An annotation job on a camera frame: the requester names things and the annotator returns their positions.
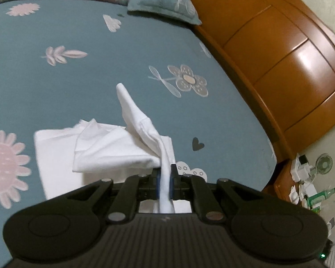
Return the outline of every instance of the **wooden bed frame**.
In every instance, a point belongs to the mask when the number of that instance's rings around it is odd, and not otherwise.
[[[195,34],[294,158],[335,125],[335,34],[301,0],[191,0]]]

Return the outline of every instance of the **pillow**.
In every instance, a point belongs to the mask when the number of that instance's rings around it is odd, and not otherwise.
[[[130,0],[128,11],[151,12],[190,24],[201,25],[190,0]]]

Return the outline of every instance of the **pink flower print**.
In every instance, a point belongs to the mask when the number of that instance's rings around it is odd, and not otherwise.
[[[10,16],[24,16],[30,15],[31,13],[35,13],[40,8],[38,4],[20,4],[10,8],[10,11],[6,14]]]
[[[20,201],[20,194],[17,191],[27,191],[28,185],[19,180],[17,176],[28,176],[31,170],[23,165],[30,161],[27,155],[19,155],[24,149],[23,143],[15,143],[16,135],[10,133],[6,136],[0,130],[0,203],[9,209],[11,201]]]

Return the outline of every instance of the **white towel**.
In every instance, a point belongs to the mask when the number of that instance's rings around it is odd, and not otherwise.
[[[173,213],[169,199],[171,138],[160,136],[122,84],[117,85],[127,127],[81,120],[73,128],[35,133],[36,161],[47,199],[102,178],[124,182],[161,167],[159,213]]]

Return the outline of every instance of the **bed sheet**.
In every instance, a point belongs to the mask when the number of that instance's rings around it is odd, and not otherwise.
[[[188,26],[93,0],[6,2],[0,4],[0,266],[10,259],[5,221],[45,200],[34,132],[93,118],[124,126],[118,83],[172,138],[176,160],[204,170],[208,182],[225,177],[260,191],[269,181],[276,162],[266,133]]]

